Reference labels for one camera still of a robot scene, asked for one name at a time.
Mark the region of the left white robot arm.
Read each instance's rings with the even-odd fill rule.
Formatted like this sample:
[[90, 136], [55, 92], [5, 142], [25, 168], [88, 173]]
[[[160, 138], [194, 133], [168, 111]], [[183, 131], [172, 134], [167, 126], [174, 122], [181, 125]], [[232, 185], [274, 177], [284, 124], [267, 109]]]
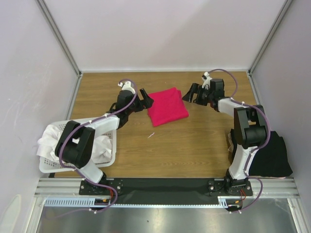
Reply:
[[154, 100], [144, 89], [139, 91], [142, 100], [135, 90], [122, 90], [117, 101], [103, 116], [85, 123], [68, 121], [55, 147], [55, 155], [60, 165], [75, 169], [90, 183], [90, 189], [96, 194], [104, 193], [108, 188], [108, 182], [106, 174], [91, 160], [95, 135], [122, 128], [132, 113], [151, 108]]

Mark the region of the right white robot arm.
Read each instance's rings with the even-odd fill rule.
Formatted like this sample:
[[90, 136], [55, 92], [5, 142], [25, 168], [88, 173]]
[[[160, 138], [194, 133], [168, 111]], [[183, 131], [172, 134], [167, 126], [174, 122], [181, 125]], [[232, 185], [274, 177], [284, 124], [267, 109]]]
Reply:
[[234, 136], [237, 142], [233, 162], [226, 172], [223, 187], [229, 195], [235, 195], [248, 186], [249, 168], [257, 151], [270, 139], [263, 107], [246, 105], [225, 96], [222, 79], [205, 78], [202, 85], [193, 83], [182, 100], [198, 105], [210, 105], [215, 111], [234, 119]]

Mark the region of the pink t shirt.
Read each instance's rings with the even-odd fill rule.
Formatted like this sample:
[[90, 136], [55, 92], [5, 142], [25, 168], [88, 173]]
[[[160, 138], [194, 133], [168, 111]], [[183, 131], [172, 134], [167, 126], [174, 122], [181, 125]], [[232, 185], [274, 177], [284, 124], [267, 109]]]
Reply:
[[153, 127], [157, 127], [176, 120], [187, 118], [189, 113], [182, 101], [181, 91], [173, 87], [154, 92], [149, 95], [154, 103], [148, 109], [148, 116]]

